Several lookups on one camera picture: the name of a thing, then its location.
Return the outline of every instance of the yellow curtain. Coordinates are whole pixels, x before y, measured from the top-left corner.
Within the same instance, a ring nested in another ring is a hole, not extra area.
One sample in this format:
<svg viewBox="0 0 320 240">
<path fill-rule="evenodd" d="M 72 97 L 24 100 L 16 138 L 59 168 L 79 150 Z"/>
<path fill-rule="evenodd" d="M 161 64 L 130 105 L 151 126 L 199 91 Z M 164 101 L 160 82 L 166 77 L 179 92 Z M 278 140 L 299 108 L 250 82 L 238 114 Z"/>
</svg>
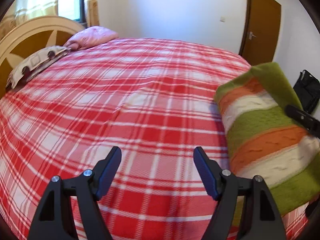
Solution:
<svg viewBox="0 0 320 240">
<path fill-rule="evenodd" d="M 84 9 L 88 27 L 100 25 L 98 0 L 84 0 Z"/>
<path fill-rule="evenodd" d="M 58 0 L 15 0 L 0 22 L 0 40 L 23 22 L 44 15 L 58 15 Z"/>
</svg>

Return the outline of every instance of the white pillow with car print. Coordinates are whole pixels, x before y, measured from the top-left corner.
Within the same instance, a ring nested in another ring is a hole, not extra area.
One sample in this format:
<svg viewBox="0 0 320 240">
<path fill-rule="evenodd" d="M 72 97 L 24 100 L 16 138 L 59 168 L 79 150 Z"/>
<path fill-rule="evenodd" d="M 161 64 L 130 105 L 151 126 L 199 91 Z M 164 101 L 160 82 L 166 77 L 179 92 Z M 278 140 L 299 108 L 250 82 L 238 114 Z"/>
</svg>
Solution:
<svg viewBox="0 0 320 240">
<path fill-rule="evenodd" d="M 7 80 L 6 90 L 14 89 L 17 85 L 24 86 L 36 75 L 69 52 L 69 48 L 62 46 L 51 46 L 38 50 L 20 62 L 19 65 L 11 71 Z"/>
</svg>

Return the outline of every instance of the door frame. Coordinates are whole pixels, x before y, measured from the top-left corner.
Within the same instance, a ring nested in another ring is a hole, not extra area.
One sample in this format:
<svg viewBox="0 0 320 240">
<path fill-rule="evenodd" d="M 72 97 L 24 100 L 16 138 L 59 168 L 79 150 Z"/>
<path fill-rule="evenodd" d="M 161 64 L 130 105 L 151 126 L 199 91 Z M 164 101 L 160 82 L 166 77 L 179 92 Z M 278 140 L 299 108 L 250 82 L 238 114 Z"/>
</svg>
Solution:
<svg viewBox="0 0 320 240">
<path fill-rule="evenodd" d="M 240 56 L 242 56 L 242 54 L 243 54 L 245 40 L 247 39 L 247 35 L 248 35 L 250 12 L 251 12 L 251 0 L 247 0 L 247 12 L 246 12 L 246 16 L 245 16 L 244 31 L 243 31 L 243 35 L 242 35 L 240 50 L 239 50 Z"/>
</svg>

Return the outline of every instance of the metal screw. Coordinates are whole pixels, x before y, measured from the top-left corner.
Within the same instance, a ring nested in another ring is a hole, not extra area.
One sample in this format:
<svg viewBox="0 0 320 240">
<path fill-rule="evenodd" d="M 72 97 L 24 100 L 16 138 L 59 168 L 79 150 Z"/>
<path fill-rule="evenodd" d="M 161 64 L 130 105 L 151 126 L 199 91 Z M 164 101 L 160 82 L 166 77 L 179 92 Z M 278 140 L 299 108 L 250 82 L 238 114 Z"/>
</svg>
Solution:
<svg viewBox="0 0 320 240">
<path fill-rule="evenodd" d="M 223 170 L 223 171 L 222 171 L 222 175 L 228 177 L 228 176 L 231 175 L 231 171 L 229 171 L 229 170 Z"/>
<path fill-rule="evenodd" d="M 254 179 L 255 179 L 257 182 L 262 182 L 262 181 L 263 181 L 263 177 L 261 177 L 260 175 L 254 176 Z"/>
<path fill-rule="evenodd" d="M 53 176 L 52 178 L 51 178 L 51 181 L 52 182 L 57 182 L 57 181 L 59 181 L 59 179 L 60 179 L 60 177 L 59 176 Z"/>
<path fill-rule="evenodd" d="M 86 176 L 86 177 L 91 176 L 91 175 L 92 175 L 92 170 L 85 170 L 85 171 L 83 172 L 83 175 Z"/>
</svg>

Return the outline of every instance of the pink pillow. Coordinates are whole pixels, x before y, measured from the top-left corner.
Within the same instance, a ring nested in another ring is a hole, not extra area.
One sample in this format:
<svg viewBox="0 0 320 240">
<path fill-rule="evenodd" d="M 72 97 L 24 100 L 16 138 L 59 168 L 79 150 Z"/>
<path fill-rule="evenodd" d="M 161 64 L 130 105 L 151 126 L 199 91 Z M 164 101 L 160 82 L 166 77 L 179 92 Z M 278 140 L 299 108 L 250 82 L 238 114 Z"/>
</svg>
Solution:
<svg viewBox="0 0 320 240">
<path fill-rule="evenodd" d="M 93 26 L 73 35 L 63 46 L 71 50 L 88 49 L 118 38 L 118 33 L 101 26 Z"/>
</svg>

